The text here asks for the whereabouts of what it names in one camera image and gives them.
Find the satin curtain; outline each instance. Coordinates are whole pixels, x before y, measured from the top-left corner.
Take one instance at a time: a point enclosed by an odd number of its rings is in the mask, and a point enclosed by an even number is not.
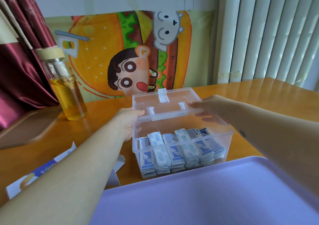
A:
[[[0,0],[0,130],[58,105],[35,49],[56,46],[35,0]]]

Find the purple tray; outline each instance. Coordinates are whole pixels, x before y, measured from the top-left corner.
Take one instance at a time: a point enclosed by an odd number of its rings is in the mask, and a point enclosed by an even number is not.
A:
[[[319,202],[252,156],[105,190],[90,224],[319,224]]]

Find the glass bottle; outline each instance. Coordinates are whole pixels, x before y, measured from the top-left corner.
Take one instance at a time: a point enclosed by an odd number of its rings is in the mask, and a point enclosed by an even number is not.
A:
[[[52,47],[38,49],[37,52],[67,119],[75,121],[85,117],[87,109],[74,74],[64,58],[63,50]]]

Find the cartoon dog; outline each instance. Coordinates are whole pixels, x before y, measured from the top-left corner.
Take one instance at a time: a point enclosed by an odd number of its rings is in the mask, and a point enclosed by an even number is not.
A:
[[[153,34],[155,37],[154,46],[166,52],[167,46],[172,44],[184,28],[181,27],[180,19],[182,13],[174,12],[154,12]]]

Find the clear plastic storage box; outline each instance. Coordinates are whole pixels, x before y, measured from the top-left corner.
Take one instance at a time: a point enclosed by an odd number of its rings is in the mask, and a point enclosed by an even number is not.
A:
[[[192,88],[133,95],[133,109],[145,111],[133,127],[133,152],[144,179],[225,162],[233,130],[217,116],[214,122],[195,116],[203,110],[188,102],[197,101],[201,99]],[[154,132],[160,132],[164,144],[155,146],[148,138]]]

